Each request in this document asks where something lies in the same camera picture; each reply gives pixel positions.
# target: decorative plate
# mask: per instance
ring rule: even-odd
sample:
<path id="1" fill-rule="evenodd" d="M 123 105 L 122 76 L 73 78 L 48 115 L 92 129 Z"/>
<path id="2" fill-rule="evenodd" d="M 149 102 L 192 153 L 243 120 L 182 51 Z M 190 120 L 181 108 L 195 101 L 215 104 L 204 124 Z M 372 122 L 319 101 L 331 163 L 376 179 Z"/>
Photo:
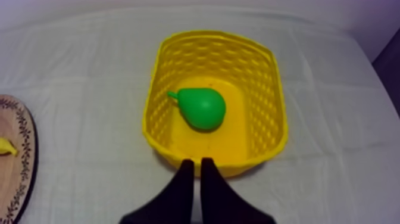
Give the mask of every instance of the decorative plate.
<path id="1" fill-rule="evenodd" d="M 0 224 L 18 223 L 35 182 L 38 139 L 28 109 L 9 95 L 0 95 L 0 137 L 18 150 L 0 155 Z"/>

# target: green pear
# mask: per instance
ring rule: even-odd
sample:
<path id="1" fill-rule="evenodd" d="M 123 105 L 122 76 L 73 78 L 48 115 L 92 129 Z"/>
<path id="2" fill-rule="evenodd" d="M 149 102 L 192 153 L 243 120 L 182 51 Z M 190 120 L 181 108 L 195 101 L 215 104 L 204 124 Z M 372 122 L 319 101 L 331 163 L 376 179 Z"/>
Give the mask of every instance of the green pear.
<path id="1" fill-rule="evenodd" d="M 186 121 L 200 130 L 213 130 L 219 127 L 225 116 L 225 100 L 217 91 L 210 88 L 185 88 L 178 93 L 168 92 L 178 100 L 178 107 Z"/>

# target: basket bottom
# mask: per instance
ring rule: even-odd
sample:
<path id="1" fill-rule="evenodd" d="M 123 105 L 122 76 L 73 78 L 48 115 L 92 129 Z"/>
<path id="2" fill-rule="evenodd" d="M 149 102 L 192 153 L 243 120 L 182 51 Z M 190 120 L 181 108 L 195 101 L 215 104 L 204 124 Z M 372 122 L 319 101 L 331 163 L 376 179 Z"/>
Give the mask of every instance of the basket bottom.
<path id="1" fill-rule="evenodd" d="M 226 102 L 222 125 L 212 132 L 198 132 L 184 120 L 178 108 L 173 109 L 170 149 L 178 154 L 201 160 L 211 157 L 216 163 L 237 163 L 248 158 L 245 101 L 242 91 L 229 81 L 213 76 L 191 76 L 177 83 L 181 88 L 213 88 Z"/>

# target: yellow object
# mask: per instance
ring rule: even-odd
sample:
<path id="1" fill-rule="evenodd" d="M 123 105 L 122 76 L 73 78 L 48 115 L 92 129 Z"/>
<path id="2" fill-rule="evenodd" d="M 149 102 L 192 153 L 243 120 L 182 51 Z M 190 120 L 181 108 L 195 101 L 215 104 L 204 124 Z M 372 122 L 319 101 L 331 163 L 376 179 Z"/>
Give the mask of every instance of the yellow object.
<path id="1" fill-rule="evenodd" d="M 18 151 L 11 145 L 11 143 L 5 139 L 0 138 L 0 155 L 11 153 L 13 156 L 17 156 Z"/>
<path id="2" fill-rule="evenodd" d="M 222 125 L 193 130 L 168 91 L 213 88 L 226 102 Z M 262 45 L 218 31 L 191 31 L 166 39 L 158 50 L 143 116 L 149 144 L 175 167 L 190 158 L 214 159 L 225 177 L 238 175 L 281 152 L 288 139 L 276 60 Z"/>

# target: wall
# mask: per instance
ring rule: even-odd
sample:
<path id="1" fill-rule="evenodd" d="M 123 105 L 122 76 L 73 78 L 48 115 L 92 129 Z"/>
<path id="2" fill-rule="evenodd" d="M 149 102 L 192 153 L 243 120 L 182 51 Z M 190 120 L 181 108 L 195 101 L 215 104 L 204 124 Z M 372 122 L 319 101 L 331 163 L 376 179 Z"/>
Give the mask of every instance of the wall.
<path id="1" fill-rule="evenodd" d="M 4 0 L 0 30 L 108 8 L 230 5 L 298 14 L 348 31 L 374 60 L 400 27 L 399 0 Z"/>

